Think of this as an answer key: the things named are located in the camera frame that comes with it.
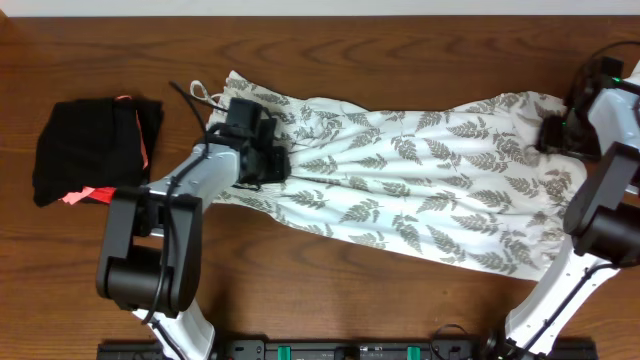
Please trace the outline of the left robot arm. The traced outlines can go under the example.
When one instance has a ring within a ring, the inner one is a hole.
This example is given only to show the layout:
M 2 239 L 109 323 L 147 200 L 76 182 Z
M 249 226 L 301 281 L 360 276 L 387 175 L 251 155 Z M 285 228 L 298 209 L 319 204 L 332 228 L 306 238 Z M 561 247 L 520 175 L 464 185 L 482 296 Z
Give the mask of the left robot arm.
M 189 157 L 160 180 L 116 189 L 96 273 L 98 294 L 137 316 L 168 359 L 207 359 L 215 329 L 195 295 L 203 214 L 222 192 L 280 183 L 291 172 L 275 142 L 276 119 L 254 101 L 233 98 L 205 128 Z

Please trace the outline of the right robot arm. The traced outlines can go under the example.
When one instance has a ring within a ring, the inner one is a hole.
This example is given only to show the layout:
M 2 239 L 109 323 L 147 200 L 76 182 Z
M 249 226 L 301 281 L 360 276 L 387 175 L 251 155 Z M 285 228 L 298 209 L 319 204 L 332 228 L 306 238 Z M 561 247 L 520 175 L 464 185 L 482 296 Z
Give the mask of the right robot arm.
M 624 63 L 592 57 L 575 76 L 566 112 L 544 119 L 536 148 L 594 161 L 597 167 L 569 202 L 567 238 L 529 294 L 490 335 L 482 359 L 595 359 L 590 339 L 559 334 L 581 305 L 620 270 L 639 264 L 639 86 Z

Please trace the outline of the white fern print garment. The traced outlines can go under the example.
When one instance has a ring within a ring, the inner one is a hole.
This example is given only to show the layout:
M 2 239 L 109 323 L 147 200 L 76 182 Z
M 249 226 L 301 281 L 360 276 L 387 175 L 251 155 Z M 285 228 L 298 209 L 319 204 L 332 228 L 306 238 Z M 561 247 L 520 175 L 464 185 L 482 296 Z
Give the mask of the white fern print garment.
M 471 270 L 538 280 L 560 251 L 582 162 L 534 143 L 551 95 L 503 93 L 443 111 L 373 111 L 289 97 L 231 73 L 224 89 L 191 93 L 222 120 L 234 98 L 265 106 L 289 151 L 282 183 L 231 188 L 246 206 L 317 235 Z

